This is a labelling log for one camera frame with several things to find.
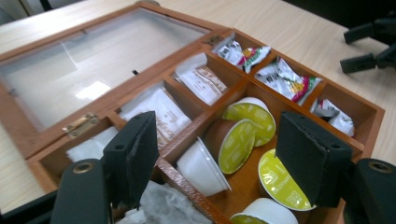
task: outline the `colorful packet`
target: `colorful packet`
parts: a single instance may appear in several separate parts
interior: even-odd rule
[[[280,57],[274,63],[259,70],[254,77],[293,102],[301,100],[321,81],[317,77],[298,76]]]
[[[268,46],[242,50],[240,44],[233,40],[220,48],[217,54],[239,69],[244,70],[246,73],[250,73],[251,68],[255,64],[261,62],[270,51],[271,48]]]

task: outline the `glass pane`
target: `glass pane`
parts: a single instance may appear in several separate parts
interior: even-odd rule
[[[1,62],[0,79],[42,131],[207,32],[138,9]]]

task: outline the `tea bag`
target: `tea bag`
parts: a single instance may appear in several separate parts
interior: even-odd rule
[[[206,65],[205,54],[197,54],[177,67],[175,79],[184,83],[207,105],[213,105],[226,91],[227,86]]]
[[[191,120],[170,98],[163,83],[148,88],[125,104],[121,108],[120,116],[129,120],[135,115],[148,111],[155,111],[158,149],[166,146],[191,123]]]

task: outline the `brass hinge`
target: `brass hinge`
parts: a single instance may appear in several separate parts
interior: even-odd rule
[[[76,138],[83,133],[87,132],[91,127],[99,123],[99,118],[93,113],[88,113],[66,127],[62,130],[67,133],[70,138]]]

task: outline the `candy wrapper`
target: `candy wrapper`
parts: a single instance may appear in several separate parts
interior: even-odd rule
[[[300,102],[321,81],[318,77],[298,76],[280,57],[261,69],[254,77],[293,102]]]
[[[316,103],[312,105],[311,112],[328,121],[334,128],[348,136],[353,136],[355,134],[352,118],[337,108],[329,100],[317,100]]]
[[[232,40],[220,48],[217,54],[227,62],[243,69],[246,73],[250,73],[251,68],[267,57],[270,51],[271,48],[268,46],[242,50],[239,43]]]

